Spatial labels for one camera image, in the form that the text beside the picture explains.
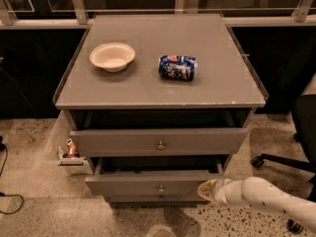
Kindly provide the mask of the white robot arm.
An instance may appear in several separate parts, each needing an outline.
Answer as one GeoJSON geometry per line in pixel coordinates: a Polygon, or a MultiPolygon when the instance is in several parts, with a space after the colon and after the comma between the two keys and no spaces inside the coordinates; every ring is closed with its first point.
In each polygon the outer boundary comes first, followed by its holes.
{"type": "Polygon", "coordinates": [[[202,198],[223,206],[252,205],[283,213],[307,230],[316,233],[316,203],[287,194],[265,179],[211,179],[200,184],[197,193],[202,198]]]}

